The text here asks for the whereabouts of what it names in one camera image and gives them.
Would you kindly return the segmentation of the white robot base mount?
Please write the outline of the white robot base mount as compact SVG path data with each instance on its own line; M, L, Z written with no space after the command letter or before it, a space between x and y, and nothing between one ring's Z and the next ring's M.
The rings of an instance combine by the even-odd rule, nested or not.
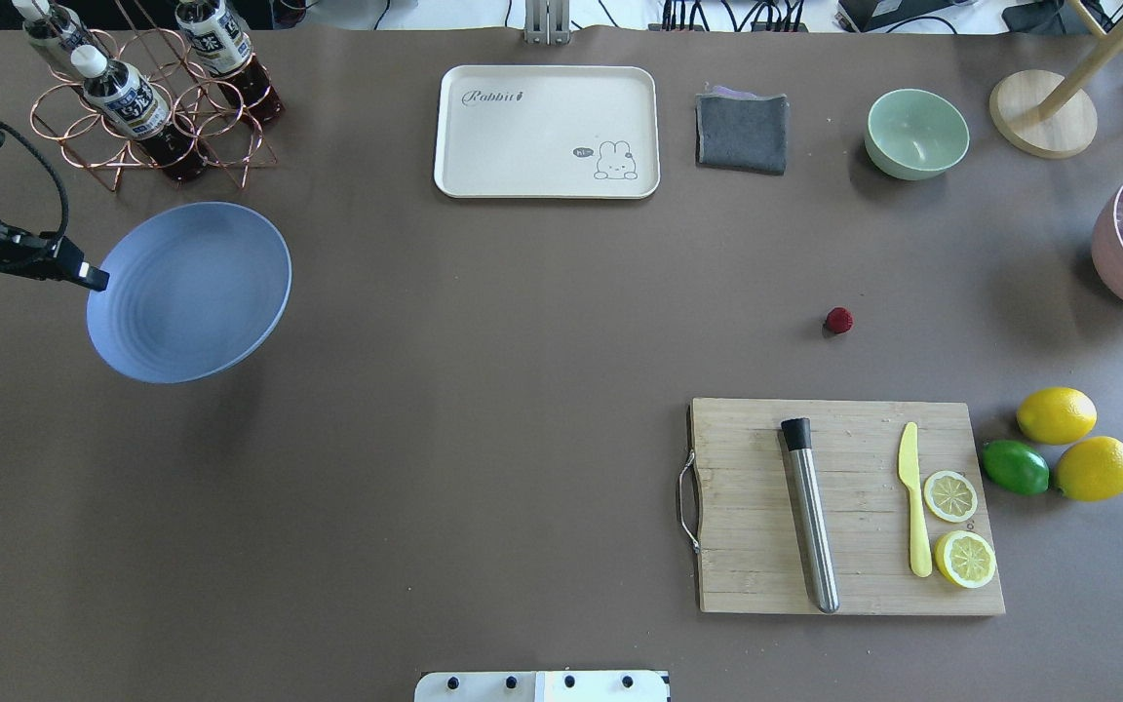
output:
M414 701L670 701L663 671L432 672Z

